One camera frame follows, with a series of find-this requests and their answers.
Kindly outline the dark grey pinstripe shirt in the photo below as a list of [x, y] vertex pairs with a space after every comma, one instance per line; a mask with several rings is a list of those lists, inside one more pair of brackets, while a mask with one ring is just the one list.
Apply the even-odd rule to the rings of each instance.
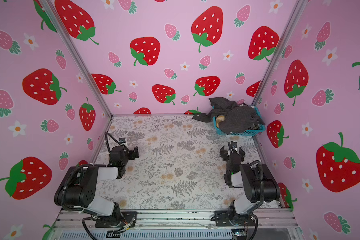
[[226, 135], [241, 134], [246, 130], [257, 130], [265, 125], [256, 109], [246, 104], [239, 105], [226, 98], [210, 98], [213, 109], [205, 113], [195, 113], [193, 119], [203, 123], [210, 123], [215, 117], [224, 117], [217, 127]]

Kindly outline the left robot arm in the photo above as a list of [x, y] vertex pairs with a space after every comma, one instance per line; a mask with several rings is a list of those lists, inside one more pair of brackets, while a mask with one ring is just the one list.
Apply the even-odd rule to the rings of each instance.
[[138, 147], [120, 145], [111, 149], [108, 165], [87, 164], [70, 167], [54, 196], [54, 202], [67, 212], [90, 215], [96, 228], [126, 230], [136, 224], [137, 212], [121, 212], [120, 205], [96, 193], [97, 183], [121, 179], [130, 160], [139, 157]]

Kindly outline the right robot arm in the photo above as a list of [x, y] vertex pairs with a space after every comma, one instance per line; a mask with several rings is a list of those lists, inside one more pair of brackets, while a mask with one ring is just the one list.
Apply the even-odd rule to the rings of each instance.
[[228, 147], [220, 149], [220, 158], [227, 164], [225, 183], [229, 188], [243, 189], [244, 194], [233, 200], [226, 211], [215, 211], [211, 221], [218, 227], [255, 224], [254, 211], [264, 203], [278, 200], [280, 188], [267, 165], [261, 161], [245, 164], [244, 150], [235, 142], [228, 143]]

